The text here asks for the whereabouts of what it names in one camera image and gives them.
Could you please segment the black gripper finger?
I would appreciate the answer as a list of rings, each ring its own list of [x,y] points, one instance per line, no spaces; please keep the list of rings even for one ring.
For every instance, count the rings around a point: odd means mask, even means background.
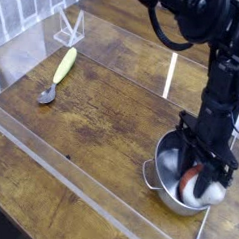
[[[195,187],[193,188],[194,196],[201,198],[211,183],[217,181],[217,178],[218,173],[215,166],[210,162],[205,163],[197,176]]]
[[[195,160],[195,150],[189,144],[182,144],[182,148],[178,154],[178,164],[179,164],[179,176],[183,176],[183,174],[190,169]]]

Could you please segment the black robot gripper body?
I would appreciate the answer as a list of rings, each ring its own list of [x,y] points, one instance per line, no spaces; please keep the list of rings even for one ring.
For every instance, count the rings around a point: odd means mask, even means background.
[[[232,174],[238,169],[238,162],[228,146],[238,113],[239,98],[204,90],[199,115],[194,117],[182,110],[176,126],[183,143],[194,148],[195,160],[212,163],[218,173],[216,182],[225,187],[230,185]]]

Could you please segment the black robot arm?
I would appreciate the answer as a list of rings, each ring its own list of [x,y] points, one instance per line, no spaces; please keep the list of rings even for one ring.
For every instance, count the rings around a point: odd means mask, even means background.
[[[210,48],[208,83],[203,89],[199,114],[180,113],[177,132],[186,146],[181,169],[203,157],[193,194],[201,198],[213,183],[227,187],[238,162],[228,147],[239,115],[239,1],[138,0],[148,10],[160,42],[174,51],[195,44]]]

